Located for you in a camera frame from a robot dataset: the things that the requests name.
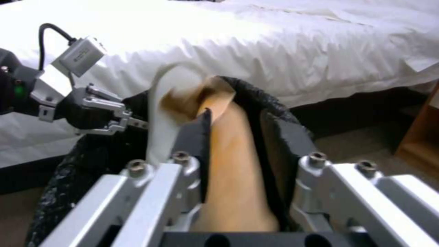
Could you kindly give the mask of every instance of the screw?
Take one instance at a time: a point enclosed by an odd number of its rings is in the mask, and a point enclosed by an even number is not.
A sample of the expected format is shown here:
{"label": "screw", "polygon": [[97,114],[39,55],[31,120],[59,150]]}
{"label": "screw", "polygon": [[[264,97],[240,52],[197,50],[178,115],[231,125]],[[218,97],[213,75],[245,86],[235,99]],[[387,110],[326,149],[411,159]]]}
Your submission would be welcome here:
{"label": "screw", "polygon": [[138,178],[145,173],[146,166],[144,160],[132,160],[127,165],[131,177]]}
{"label": "screw", "polygon": [[175,163],[185,166],[189,163],[190,156],[185,151],[177,151],[172,155],[172,158]]}
{"label": "screw", "polygon": [[326,154],[321,152],[312,152],[308,155],[308,164],[314,168],[323,168],[326,163]]}
{"label": "screw", "polygon": [[366,178],[373,178],[377,171],[377,165],[368,160],[361,160],[355,164],[355,168],[363,174]]}

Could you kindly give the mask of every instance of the white bed sheet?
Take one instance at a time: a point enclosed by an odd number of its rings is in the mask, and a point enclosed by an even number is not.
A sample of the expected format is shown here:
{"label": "white bed sheet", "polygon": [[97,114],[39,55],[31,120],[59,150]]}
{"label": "white bed sheet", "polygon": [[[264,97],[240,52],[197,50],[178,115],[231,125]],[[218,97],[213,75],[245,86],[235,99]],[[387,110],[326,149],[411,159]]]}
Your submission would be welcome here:
{"label": "white bed sheet", "polygon": [[[293,107],[438,79],[436,13],[435,0],[29,0],[0,6],[9,23],[0,47],[37,67],[38,27],[51,22],[108,50],[78,85],[129,97],[148,89],[160,66],[190,60]],[[66,41],[47,31],[45,45],[47,64]],[[76,139],[65,121],[0,116],[0,167],[66,153]]]}

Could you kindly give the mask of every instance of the green light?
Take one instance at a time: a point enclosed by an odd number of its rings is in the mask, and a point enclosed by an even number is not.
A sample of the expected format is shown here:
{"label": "green light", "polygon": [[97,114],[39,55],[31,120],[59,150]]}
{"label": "green light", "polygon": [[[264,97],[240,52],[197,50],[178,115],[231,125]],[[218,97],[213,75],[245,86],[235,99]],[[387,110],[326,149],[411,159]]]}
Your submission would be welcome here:
{"label": "green light", "polygon": [[16,97],[22,98],[24,96],[24,94],[25,94],[25,89],[24,89],[23,86],[16,86],[14,88],[14,93],[15,93]]}

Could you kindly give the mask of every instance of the black cable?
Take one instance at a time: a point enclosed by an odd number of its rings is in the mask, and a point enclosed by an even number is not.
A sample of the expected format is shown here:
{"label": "black cable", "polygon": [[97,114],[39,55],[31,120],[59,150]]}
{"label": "black cable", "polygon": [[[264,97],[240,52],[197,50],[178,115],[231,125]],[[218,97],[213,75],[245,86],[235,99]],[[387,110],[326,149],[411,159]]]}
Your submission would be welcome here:
{"label": "black cable", "polygon": [[40,26],[40,29],[38,30],[38,43],[40,44],[40,64],[38,66],[38,70],[43,70],[44,67],[44,30],[45,29],[52,29],[56,31],[57,33],[61,34],[64,38],[68,40],[68,45],[72,45],[76,39],[68,35],[64,30],[61,28],[51,24],[51,23],[44,23]]}

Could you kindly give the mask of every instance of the wooden cabinet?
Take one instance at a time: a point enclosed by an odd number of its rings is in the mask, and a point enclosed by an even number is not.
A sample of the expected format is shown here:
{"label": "wooden cabinet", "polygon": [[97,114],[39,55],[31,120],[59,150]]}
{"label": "wooden cabinet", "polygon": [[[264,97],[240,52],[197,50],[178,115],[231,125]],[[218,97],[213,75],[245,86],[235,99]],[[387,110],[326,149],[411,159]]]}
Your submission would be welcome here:
{"label": "wooden cabinet", "polygon": [[395,156],[439,179],[439,83],[436,84]]}

